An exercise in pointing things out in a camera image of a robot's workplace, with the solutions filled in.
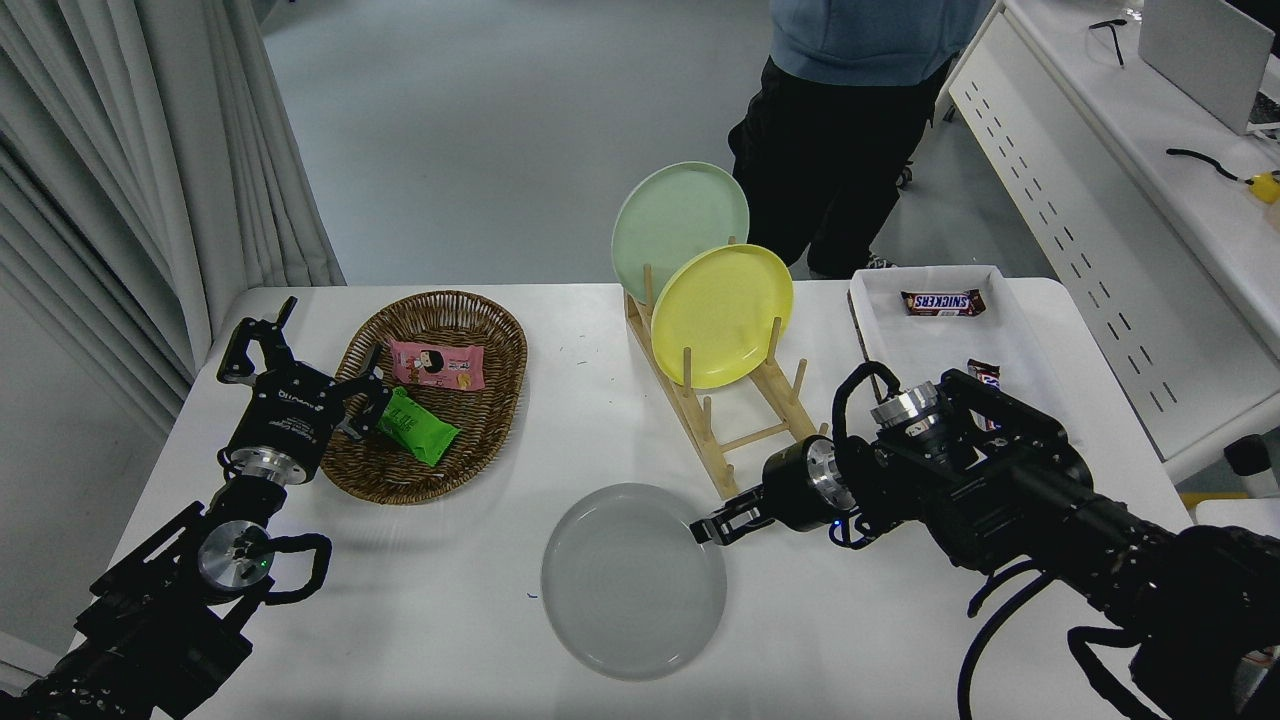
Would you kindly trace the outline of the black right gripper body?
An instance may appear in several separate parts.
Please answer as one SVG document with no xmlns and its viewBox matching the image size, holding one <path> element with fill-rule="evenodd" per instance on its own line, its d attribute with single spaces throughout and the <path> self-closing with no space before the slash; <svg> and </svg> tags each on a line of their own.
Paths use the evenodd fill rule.
<svg viewBox="0 0 1280 720">
<path fill-rule="evenodd" d="M 832 521 L 832 442 L 809 437 L 772 455 L 762 471 L 762 507 L 796 532 Z"/>
</svg>

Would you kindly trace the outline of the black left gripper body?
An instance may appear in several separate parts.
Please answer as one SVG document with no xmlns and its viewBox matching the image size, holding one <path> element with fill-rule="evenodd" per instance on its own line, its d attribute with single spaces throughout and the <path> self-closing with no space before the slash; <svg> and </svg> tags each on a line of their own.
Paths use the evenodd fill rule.
<svg viewBox="0 0 1280 720">
<path fill-rule="evenodd" d="M 228 462 L 246 468 L 274 457 L 279 471 L 316 471 L 346 416 L 337 382 L 311 366 L 257 374 L 252 397 L 228 443 Z"/>
</svg>

